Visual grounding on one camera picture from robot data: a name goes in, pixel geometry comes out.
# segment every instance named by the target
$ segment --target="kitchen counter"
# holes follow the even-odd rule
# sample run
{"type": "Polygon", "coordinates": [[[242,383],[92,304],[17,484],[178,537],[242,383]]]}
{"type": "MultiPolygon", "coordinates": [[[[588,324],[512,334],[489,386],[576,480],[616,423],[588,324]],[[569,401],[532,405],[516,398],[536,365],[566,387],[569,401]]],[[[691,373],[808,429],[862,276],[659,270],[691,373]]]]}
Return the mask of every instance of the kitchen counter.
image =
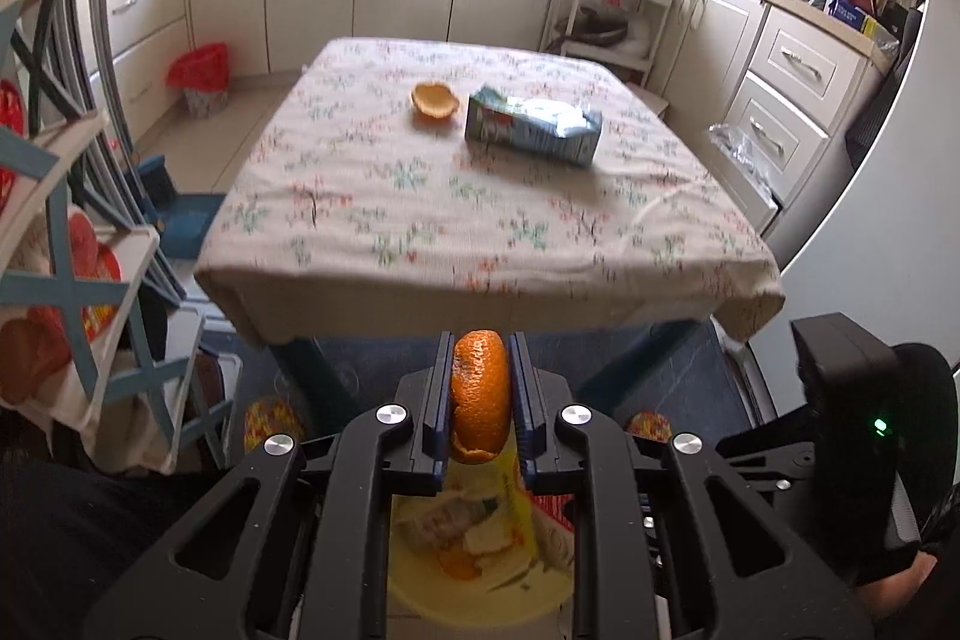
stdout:
{"type": "Polygon", "coordinates": [[[800,0],[761,0],[765,1],[771,6],[779,7],[785,12],[789,12],[791,15],[794,15],[801,20],[804,20],[805,23],[810,23],[810,25],[815,25],[824,33],[829,34],[834,39],[839,39],[841,42],[846,44],[850,49],[859,52],[861,55],[870,59],[870,62],[876,66],[881,73],[885,74],[887,71],[890,71],[892,59],[888,54],[883,50],[877,47],[877,43],[874,42],[868,36],[864,36],[859,31],[854,30],[846,23],[841,23],[837,18],[832,18],[830,15],[827,15],[824,12],[821,12],[819,9],[815,9],[809,4],[805,4],[800,0]]]}

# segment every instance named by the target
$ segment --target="floor tile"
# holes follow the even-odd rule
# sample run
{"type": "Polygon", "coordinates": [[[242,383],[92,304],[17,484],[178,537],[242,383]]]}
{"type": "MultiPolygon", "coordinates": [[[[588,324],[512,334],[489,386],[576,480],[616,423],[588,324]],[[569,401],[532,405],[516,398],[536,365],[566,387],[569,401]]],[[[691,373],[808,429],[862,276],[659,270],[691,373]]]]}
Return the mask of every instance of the floor tile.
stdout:
{"type": "Polygon", "coordinates": [[[212,118],[191,118],[183,112],[145,154],[166,156],[167,170],[181,193],[210,193],[243,145],[256,142],[261,124],[272,116],[287,90],[234,91],[227,108],[212,118]]]}
{"type": "MultiPolygon", "coordinates": [[[[280,106],[283,98],[277,100],[277,106],[280,106]]],[[[267,113],[256,121],[256,125],[253,126],[250,133],[243,139],[243,142],[237,148],[237,151],[233,154],[232,159],[227,163],[227,167],[221,173],[220,177],[217,179],[217,182],[213,186],[214,194],[225,194],[230,190],[230,186],[233,185],[233,181],[237,178],[237,175],[240,173],[244,162],[246,162],[248,156],[250,156],[253,146],[256,145],[257,140],[260,138],[260,135],[263,133],[263,129],[270,124],[270,120],[274,116],[275,108],[267,111],[267,113]]]]}

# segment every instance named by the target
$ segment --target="floral tablecloth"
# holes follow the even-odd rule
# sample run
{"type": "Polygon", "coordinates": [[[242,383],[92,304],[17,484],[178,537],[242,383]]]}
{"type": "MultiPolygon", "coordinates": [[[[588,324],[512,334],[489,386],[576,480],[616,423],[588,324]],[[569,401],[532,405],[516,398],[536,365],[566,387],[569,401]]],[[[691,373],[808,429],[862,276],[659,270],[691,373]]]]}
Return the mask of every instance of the floral tablecloth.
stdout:
{"type": "Polygon", "coordinates": [[[196,267],[257,342],[580,330],[715,314],[750,338],[784,303],[773,255],[606,68],[491,47],[331,42],[239,173],[196,267]],[[411,88],[448,83],[448,128],[411,88]],[[464,140],[469,94],[599,109],[588,169],[464,140]]]}

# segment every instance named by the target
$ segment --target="cabinet handle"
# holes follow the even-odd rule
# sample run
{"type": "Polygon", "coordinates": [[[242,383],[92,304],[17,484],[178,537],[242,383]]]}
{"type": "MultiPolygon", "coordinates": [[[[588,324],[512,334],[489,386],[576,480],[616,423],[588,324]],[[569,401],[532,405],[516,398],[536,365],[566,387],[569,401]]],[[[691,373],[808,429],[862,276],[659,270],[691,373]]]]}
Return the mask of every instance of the cabinet handle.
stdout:
{"type": "Polygon", "coordinates": [[[813,75],[813,78],[816,79],[817,82],[823,82],[824,76],[820,73],[819,68],[814,68],[813,66],[810,66],[809,63],[805,63],[803,58],[800,58],[798,54],[792,52],[792,50],[786,49],[786,47],[781,47],[781,54],[784,56],[784,58],[786,58],[786,62],[791,66],[804,68],[813,75]]]}
{"type": "Polygon", "coordinates": [[[752,126],[752,129],[754,129],[757,135],[762,137],[765,142],[770,143],[770,145],[776,148],[776,154],[778,154],[779,157],[784,157],[784,145],[781,145],[781,143],[771,137],[770,134],[767,133],[766,128],[760,125],[754,118],[750,118],[750,126],[752,126]]]}
{"type": "Polygon", "coordinates": [[[690,12],[690,30],[695,31],[700,27],[700,23],[704,21],[704,14],[707,14],[707,0],[697,0],[693,6],[693,11],[690,12]],[[700,16],[697,18],[697,22],[694,23],[693,18],[696,17],[698,7],[700,9],[700,16]]]}
{"type": "Polygon", "coordinates": [[[151,80],[151,81],[148,82],[144,87],[142,87],[138,92],[136,92],[135,94],[133,94],[133,95],[128,99],[128,101],[131,102],[131,104],[133,104],[134,102],[141,100],[141,98],[143,98],[143,97],[145,97],[145,95],[147,95],[147,92],[149,92],[149,91],[150,91],[150,88],[152,88],[152,87],[154,87],[154,81],[151,80]]]}
{"type": "Polygon", "coordinates": [[[139,1],[139,0],[126,0],[126,1],[123,2],[123,4],[120,4],[120,5],[117,7],[117,9],[112,9],[112,10],[110,11],[110,13],[111,13],[112,15],[122,15],[124,12],[128,12],[128,11],[130,11],[131,9],[133,9],[133,7],[136,6],[136,3],[137,3],[138,1],[139,1]]]}

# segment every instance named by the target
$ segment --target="red plastic bag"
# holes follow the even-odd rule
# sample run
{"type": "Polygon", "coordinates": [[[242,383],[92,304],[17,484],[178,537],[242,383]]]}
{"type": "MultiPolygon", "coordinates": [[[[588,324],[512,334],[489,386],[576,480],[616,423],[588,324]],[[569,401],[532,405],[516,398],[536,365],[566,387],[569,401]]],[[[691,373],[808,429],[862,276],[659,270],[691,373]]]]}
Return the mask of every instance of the red plastic bag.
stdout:
{"type": "MultiPolygon", "coordinates": [[[[0,81],[0,125],[5,125],[18,137],[23,136],[23,105],[20,103],[20,93],[13,83],[0,81]]],[[[0,213],[7,205],[10,191],[16,181],[16,172],[0,167],[0,213]]]]}
{"type": "Polygon", "coordinates": [[[205,44],[181,55],[167,71],[167,85],[171,88],[219,92],[227,90],[229,80],[227,45],[222,43],[205,44]]]}

